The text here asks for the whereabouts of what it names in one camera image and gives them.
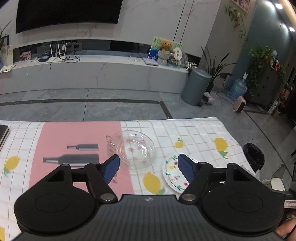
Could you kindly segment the person right hand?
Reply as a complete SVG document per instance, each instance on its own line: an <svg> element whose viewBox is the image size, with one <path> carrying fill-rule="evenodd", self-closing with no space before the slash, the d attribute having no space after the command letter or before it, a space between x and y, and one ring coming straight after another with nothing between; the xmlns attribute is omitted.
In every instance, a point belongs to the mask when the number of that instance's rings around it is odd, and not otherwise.
<svg viewBox="0 0 296 241"><path fill-rule="evenodd" d="M291 216L286 222L281 224L276 230L276 234L285 240L288 241L296 241L296 233L295 233L295 224L296 218L294 215Z"/></svg>

